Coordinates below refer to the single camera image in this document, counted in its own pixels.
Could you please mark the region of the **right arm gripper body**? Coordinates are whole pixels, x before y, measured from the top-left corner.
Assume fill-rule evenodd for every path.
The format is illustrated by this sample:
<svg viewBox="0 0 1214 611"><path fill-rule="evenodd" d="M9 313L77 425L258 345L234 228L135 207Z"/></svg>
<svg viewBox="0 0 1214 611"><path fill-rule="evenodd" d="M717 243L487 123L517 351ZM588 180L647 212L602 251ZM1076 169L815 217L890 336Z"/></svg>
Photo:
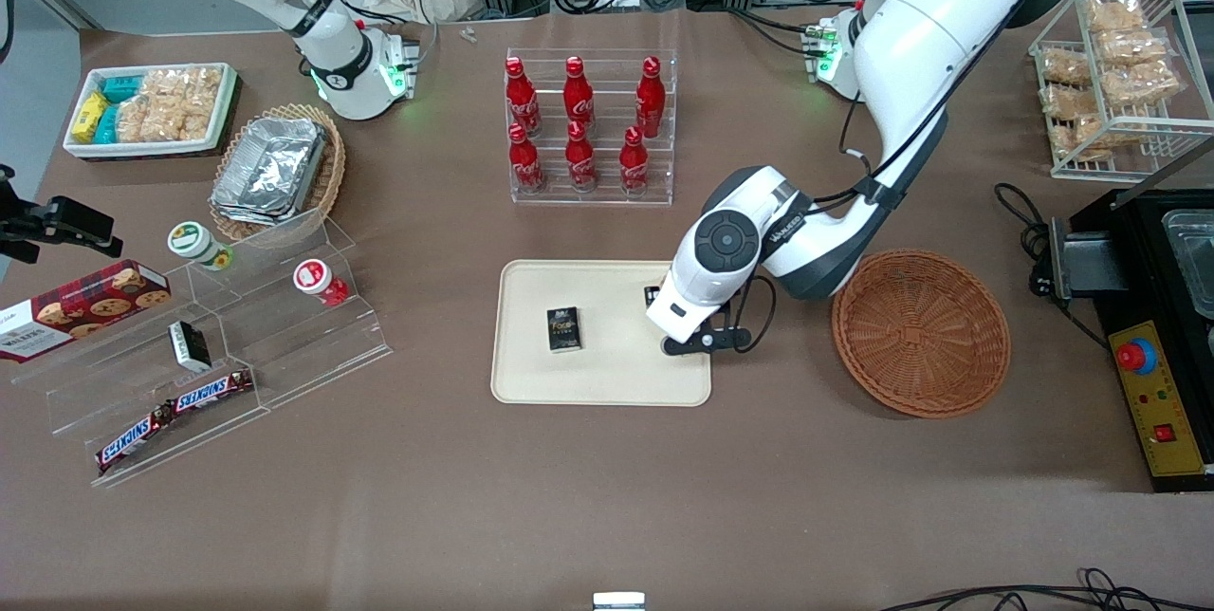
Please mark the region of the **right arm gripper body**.
<svg viewBox="0 0 1214 611"><path fill-rule="evenodd" d="M10 260L34 265L40 253L36 243L46 233L46 210L15 192L15 174L12 166L1 165L1 253Z"/></svg>

